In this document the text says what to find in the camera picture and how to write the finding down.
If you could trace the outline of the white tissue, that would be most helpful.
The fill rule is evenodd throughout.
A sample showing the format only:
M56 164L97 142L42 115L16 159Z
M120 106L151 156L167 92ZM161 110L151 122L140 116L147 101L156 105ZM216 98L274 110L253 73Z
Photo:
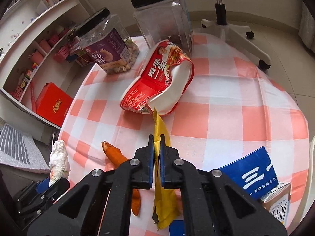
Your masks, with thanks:
M68 178L70 164L65 142L63 140L58 140L53 144L50 154L49 168L49 186L52 186L60 178Z

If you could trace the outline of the yellow snack wrapper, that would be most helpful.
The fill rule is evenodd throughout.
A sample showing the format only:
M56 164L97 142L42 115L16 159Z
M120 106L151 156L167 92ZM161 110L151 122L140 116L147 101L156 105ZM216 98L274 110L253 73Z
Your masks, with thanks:
M159 166L159 154L161 135L164 135L166 146L170 146L170 136L165 126L164 121L154 109L153 111L154 120L154 133L153 133L153 144L154 144L154 168L155 168L155 196L152 219L157 225L157 230L167 228L179 214L179 200L175 190L165 190L161 186L160 177L160 166Z

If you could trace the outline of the blue biscuit box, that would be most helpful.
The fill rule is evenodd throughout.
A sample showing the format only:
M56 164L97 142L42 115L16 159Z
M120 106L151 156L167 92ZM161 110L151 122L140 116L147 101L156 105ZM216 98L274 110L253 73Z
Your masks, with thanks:
M169 225L169 235L170 236L186 236L184 221L183 220L174 220Z

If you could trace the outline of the white trash bin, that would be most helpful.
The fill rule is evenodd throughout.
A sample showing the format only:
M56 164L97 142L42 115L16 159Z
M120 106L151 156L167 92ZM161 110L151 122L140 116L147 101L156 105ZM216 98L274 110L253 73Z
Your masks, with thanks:
M310 157L309 157L309 169L307 187L305 189L305 207L302 213L302 218L305 218L314 202L314 139L310 142Z

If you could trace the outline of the red instant noodle bowl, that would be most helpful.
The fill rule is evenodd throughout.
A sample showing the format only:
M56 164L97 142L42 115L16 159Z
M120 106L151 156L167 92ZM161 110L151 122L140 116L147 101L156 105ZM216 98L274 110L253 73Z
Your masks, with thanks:
M170 40L162 40L146 54L120 107L140 114L170 114L193 77L194 64L188 55Z

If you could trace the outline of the large blue carton box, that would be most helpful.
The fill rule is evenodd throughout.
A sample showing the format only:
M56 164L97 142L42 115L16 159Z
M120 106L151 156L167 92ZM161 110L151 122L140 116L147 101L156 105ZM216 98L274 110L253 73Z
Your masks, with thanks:
M256 200L279 184L271 159L264 147L260 147L219 170Z

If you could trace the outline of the red gift box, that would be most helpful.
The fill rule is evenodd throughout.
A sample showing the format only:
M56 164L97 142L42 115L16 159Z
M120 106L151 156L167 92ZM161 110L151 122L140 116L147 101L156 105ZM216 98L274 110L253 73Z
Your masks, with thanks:
M47 83L36 100L36 113L49 122L62 127L72 101L73 98L53 82Z

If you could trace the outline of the nut jar purple label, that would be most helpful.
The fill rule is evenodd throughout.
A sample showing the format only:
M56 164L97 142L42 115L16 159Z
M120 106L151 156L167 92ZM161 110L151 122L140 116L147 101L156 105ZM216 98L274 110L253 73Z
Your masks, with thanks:
M123 27L119 16L106 7L82 23L76 34L79 47L107 74L126 72L136 62L138 46Z

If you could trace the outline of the white milk carton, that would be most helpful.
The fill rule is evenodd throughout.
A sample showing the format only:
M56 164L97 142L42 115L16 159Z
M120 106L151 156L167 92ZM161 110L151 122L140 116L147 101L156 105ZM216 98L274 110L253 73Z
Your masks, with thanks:
M274 218L286 226L291 196L291 182L280 182L258 201Z

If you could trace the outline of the white bookshelf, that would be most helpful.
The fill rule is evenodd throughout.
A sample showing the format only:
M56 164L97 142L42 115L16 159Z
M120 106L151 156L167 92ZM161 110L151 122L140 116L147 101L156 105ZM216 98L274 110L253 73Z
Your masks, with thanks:
M54 83L65 93L74 84L81 66L76 61L61 58L67 42L67 34L89 17L79 0L61 0L47 9L17 37L1 61L1 94L17 108L46 125L60 129L60 125L40 116L32 110L44 86ZM40 54L37 68L33 69L27 84L17 98L12 96L23 69L31 69L31 53Z

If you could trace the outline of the grey office chair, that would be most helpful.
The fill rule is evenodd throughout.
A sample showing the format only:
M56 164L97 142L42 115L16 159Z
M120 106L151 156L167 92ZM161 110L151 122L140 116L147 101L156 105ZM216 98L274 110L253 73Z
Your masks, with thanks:
M216 20L201 20L203 32L212 34L223 41L231 41L241 48L259 58L258 67L262 71L269 70L271 58L263 50L251 42L255 34L249 26L234 25L227 22L226 8L223 0L216 0L215 3Z

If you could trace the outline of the clear jar black lid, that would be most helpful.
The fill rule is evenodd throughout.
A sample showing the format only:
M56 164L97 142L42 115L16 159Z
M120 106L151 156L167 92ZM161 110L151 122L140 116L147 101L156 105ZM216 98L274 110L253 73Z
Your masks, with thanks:
M131 0L134 18L148 47L170 40L186 54L193 48L193 31L185 0Z

